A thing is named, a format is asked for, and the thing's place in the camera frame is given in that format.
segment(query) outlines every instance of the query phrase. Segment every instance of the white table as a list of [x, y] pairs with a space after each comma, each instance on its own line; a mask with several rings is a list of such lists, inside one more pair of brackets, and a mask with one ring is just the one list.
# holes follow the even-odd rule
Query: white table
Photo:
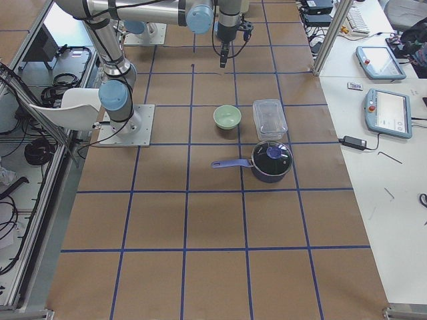
[[[372, 33], [391, 32], [391, 26], [376, 0], [357, 3]], [[407, 78], [395, 83], [366, 77], [354, 55], [358, 45], [386, 45], [388, 35], [361, 41], [337, 38], [321, 72], [320, 81], [338, 137], [365, 139], [375, 148], [376, 134], [367, 130], [364, 100], [369, 89], [385, 89], [410, 97], [413, 117], [427, 117], [422, 97], [427, 97], [427, 79], [418, 79], [411, 65]], [[357, 82], [363, 91], [347, 89]], [[427, 121], [417, 121], [427, 125]], [[427, 305], [427, 209], [418, 202], [427, 193], [427, 129], [413, 128], [411, 139], [380, 136], [377, 151], [359, 151], [342, 146], [378, 271], [390, 303]], [[401, 161], [378, 154], [384, 152]]]

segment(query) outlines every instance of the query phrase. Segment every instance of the clear plastic container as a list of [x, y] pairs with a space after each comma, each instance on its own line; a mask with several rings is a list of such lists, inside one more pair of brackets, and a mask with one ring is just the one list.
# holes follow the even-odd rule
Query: clear plastic container
[[254, 101], [254, 121], [258, 139], [280, 140], [288, 130], [282, 104], [277, 99]]

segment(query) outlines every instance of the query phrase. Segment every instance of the pot lid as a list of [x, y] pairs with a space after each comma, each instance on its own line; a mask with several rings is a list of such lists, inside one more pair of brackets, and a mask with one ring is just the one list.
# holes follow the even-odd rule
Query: pot lid
[[263, 173], [283, 175], [292, 165], [292, 154], [283, 143], [263, 141], [254, 147], [252, 162]]

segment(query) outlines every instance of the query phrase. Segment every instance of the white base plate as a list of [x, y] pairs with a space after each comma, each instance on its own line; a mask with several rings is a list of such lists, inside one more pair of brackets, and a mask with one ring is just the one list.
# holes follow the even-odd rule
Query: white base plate
[[[114, 135], [113, 137], [99, 142], [100, 147], [136, 147], [141, 145], [142, 147], [148, 147], [151, 138], [151, 130], [153, 129], [154, 120], [154, 105], [133, 105], [135, 112], [138, 112], [141, 117], [141, 128], [135, 133], [129, 133], [127, 135]], [[103, 121], [109, 121], [109, 116], [105, 112]], [[113, 134], [109, 125], [101, 127], [99, 132], [98, 140], [108, 138]]]
[[157, 32], [149, 37], [149, 41], [141, 39], [130, 33], [125, 37], [125, 45], [163, 45], [165, 43], [166, 27], [165, 23], [156, 23]]

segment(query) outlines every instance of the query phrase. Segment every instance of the tablet screen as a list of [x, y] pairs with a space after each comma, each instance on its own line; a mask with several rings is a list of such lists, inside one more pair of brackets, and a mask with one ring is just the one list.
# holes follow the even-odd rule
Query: tablet screen
[[399, 95], [377, 92], [376, 126], [397, 132], [408, 132], [405, 98]]
[[363, 48], [364, 55], [369, 59], [369, 66], [377, 75], [401, 75], [398, 66], [390, 56], [387, 48]]

